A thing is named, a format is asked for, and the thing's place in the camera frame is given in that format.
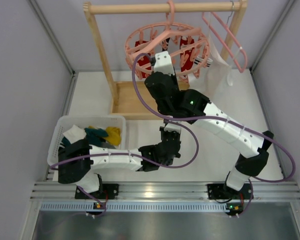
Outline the dark teal sock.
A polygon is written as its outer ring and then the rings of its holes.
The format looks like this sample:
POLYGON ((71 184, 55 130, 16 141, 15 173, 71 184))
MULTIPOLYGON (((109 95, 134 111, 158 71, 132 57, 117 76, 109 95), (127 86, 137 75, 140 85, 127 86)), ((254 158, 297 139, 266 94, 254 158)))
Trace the dark teal sock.
POLYGON ((102 129, 102 128, 84 128, 84 131, 86 133, 85 138, 87 139, 88 143, 90 145, 94 145, 97 147, 101 147, 102 143, 104 143, 106 140, 105 138, 108 137, 108 133, 102 129))

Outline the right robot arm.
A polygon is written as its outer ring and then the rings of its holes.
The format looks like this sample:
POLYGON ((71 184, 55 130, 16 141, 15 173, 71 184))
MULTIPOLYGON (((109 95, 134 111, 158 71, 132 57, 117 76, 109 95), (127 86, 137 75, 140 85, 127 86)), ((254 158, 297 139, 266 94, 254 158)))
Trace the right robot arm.
POLYGON ((148 76, 144 85, 157 104, 157 111, 174 118, 212 116, 213 119, 192 119, 189 124, 203 128, 238 150, 239 157, 228 173, 224 190, 239 192, 250 177, 258 176, 268 163, 268 149, 274 137, 270 131, 266 138, 238 127, 231 117, 221 111, 207 96, 195 89, 181 90, 174 75, 155 72, 148 76))

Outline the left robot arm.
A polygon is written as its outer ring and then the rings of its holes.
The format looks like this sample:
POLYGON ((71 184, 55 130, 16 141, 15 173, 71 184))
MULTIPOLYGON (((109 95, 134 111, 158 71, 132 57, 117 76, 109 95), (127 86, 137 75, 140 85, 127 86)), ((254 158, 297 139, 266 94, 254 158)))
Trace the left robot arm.
POLYGON ((170 123, 159 128, 161 142, 133 150, 111 149, 90 144, 80 139, 58 152, 58 178, 60 184, 75 184, 89 194, 103 190, 99 169, 125 169, 134 172, 152 172, 171 166, 180 158, 181 128, 170 123))

